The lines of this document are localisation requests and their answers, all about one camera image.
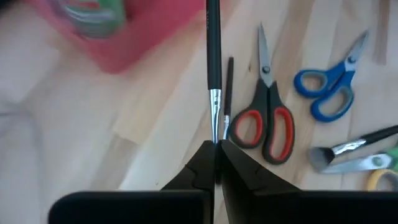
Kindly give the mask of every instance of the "green object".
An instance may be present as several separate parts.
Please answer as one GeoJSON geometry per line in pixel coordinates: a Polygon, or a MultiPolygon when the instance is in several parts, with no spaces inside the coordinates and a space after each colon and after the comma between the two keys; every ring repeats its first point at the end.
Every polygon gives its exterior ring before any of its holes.
{"type": "Polygon", "coordinates": [[[389,169],[398,172],[398,147],[388,150],[386,154],[393,158],[393,161],[391,162],[391,167],[389,167],[389,169]]]}
{"type": "Polygon", "coordinates": [[[107,38],[126,24],[124,0],[64,0],[64,6],[85,37],[107,38]]]}

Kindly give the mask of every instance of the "scissor handle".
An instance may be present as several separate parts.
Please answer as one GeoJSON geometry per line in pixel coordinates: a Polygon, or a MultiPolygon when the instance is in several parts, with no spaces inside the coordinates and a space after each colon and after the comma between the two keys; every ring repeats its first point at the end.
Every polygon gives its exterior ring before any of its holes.
{"type": "Polygon", "coordinates": [[[269,106],[267,109],[267,136],[262,150],[264,159],[273,165],[280,165],[285,163],[292,155],[294,146],[294,119],[290,110],[280,100],[278,86],[276,82],[269,88],[269,106]],[[277,123],[276,117],[281,116],[285,121],[285,144],[280,156],[275,156],[272,153],[273,143],[275,139],[275,126],[277,123]]]}
{"type": "Polygon", "coordinates": [[[259,79],[257,81],[253,101],[245,110],[242,110],[235,116],[229,126],[229,136],[231,140],[243,149],[254,149],[260,146],[266,137],[266,124],[264,118],[266,117],[267,109],[267,93],[268,87],[259,79]],[[252,141],[245,141],[238,134],[239,125],[246,118],[253,118],[256,121],[256,135],[252,141]]]}
{"type": "Polygon", "coordinates": [[[339,118],[341,118],[354,102],[354,91],[351,88],[351,81],[354,77],[355,72],[346,72],[332,87],[331,90],[327,91],[323,96],[319,99],[315,100],[311,105],[311,114],[312,116],[321,122],[332,122],[339,118]],[[340,110],[331,115],[325,115],[320,111],[320,107],[322,104],[326,103],[330,99],[332,99],[336,94],[340,91],[345,94],[345,101],[340,110]]]}
{"type": "Polygon", "coordinates": [[[344,62],[340,62],[329,70],[306,69],[301,70],[294,77],[294,87],[297,92],[307,98],[318,98],[331,88],[336,80],[345,72],[344,62]],[[304,86],[306,78],[317,78],[321,81],[321,87],[317,90],[309,90],[304,86]]]}
{"type": "Polygon", "coordinates": [[[377,184],[382,178],[386,178],[392,184],[393,191],[398,191],[398,174],[388,169],[374,171],[368,179],[366,190],[377,190],[377,184]]]}

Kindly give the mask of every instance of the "pink container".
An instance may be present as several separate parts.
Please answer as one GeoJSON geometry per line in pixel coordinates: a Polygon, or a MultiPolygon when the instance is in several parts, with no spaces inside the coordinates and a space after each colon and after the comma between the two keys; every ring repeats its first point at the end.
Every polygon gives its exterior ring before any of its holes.
{"type": "Polygon", "coordinates": [[[126,0],[126,27],[108,39],[87,39],[67,18],[56,15],[47,0],[26,1],[108,73],[127,69],[205,8],[204,0],[126,0]]]}

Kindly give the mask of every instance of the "wooden floor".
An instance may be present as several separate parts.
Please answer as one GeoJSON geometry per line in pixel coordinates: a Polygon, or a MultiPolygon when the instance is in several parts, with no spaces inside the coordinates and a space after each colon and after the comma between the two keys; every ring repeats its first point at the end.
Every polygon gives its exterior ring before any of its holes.
{"type": "MultiPolygon", "coordinates": [[[[114,76],[101,72],[25,4],[3,13],[0,99],[17,107],[0,102],[0,109],[32,116],[0,123],[12,130],[0,138],[0,223],[44,222],[56,199],[78,190],[157,190],[180,171],[211,139],[204,15],[114,76]]],[[[224,68],[229,56],[236,61],[233,115],[254,94],[256,29],[262,22],[280,95],[295,118],[294,153],[286,164],[267,164],[259,149],[245,152],[301,189],[363,190],[369,173],[317,174],[306,151],[398,123],[398,2],[229,0],[222,20],[224,68]],[[353,107],[334,123],[317,123],[309,113],[311,101],[292,86],[294,75],[335,64],[366,29],[370,38],[353,80],[353,107]]],[[[252,130],[247,123],[241,131],[250,136],[252,130]]],[[[391,137],[342,159],[396,141],[391,137]]],[[[216,222],[228,223],[218,195],[216,222]]]]}

